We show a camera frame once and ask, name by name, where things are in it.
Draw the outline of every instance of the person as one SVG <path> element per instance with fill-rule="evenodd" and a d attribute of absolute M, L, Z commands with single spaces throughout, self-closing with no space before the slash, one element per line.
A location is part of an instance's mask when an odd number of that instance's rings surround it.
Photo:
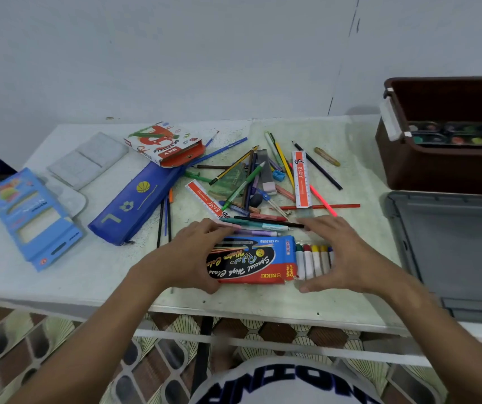
<path fill-rule="evenodd" d="M 306 281 L 300 292 L 342 288 L 378 295 L 402 319 L 454 402 L 482 403 L 482 344 L 441 309 L 416 278 L 366 244 L 341 217 L 299 221 L 335 250 L 330 273 Z M 172 286 L 218 290 L 219 283 L 207 273 L 206 257 L 231 233 L 204 219 L 146 255 L 10 404 L 99 402 L 134 331 L 161 292 Z M 191 402 L 381 402 L 373 386 L 310 360 L 253 360 L 204 381 Z"/>

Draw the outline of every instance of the basketball illustration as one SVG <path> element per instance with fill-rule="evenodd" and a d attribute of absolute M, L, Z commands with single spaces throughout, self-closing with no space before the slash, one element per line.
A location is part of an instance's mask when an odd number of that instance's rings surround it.
<path fill-rule="evenodd" d="M 145 193 L 149 190 L 149 183 L 148 182 L 139 182 L 137 185 L 137 191 L 139 193 Z"/>

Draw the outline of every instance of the soccer ball illustration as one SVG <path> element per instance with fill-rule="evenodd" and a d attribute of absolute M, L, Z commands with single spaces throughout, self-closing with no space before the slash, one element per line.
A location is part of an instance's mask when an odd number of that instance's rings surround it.
<path fill-rule="evenodd" d="M 134 207 L 134 203 L 132 201 L 125 201 L 122 205 L 119 206 L 120 209 L 123 211 L 130 211 Z"/>

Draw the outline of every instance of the hand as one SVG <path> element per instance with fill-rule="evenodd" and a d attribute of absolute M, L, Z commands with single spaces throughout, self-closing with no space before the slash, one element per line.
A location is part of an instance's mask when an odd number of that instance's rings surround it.
<path fill-rule="evenodd" d="M 396 286 L 413 279 L 398 265 L 366 244 L 342 217 L 324 215 L 298 221 L 325 238 L 335 252 L 331 271 L 307 280 L 301 285 L 301 292 L 339 288 L 373 293 L 386 299 Z"/>
<path fill-rule="evenodd" d="M 137 264 L 164 288 L 198 288 L 215 293 L 220 284 L 209 276 L 206 259 L 211 249 L 233 228 L 221 228 L 209 218 L 192 222 L 166 245 L 147 254 Z"/>

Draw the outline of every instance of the tiled floor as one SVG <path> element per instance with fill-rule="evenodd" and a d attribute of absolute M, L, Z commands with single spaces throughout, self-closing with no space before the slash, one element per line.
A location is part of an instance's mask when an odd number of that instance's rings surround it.
<path fill-rule="evenodd" d="M 146 320 L 154 329 L 193 334 L 199 334 L 202 324 L 201 317 L 166 313 L 148 314 Z M 33 377 L 79 324 L 0 307 L 0 404 L 7 402 L 18 388 Z M 363 340 L 380 337 L 374 333 L 229 318 L 214 318 L 213 334 L 352 350 L 363 350 Z M 117 366 L 102 404 L 187 403 L 196 352 L 195 342 L 134 337 Z M 269 354 L 291 353 L 264 348 L 213 346 L 207 374 L 235 367 L 251 357 Z M 304 356 L 371 381 L 386 404 L 415 402 L 407 399 L 405 394 L 410 397 L 428 396 L 433 403 L 442 402 L 446 396 L 446 390 L 432 369 L 405 368 L 366 360 L 342 360 L 314 354 Z"/>

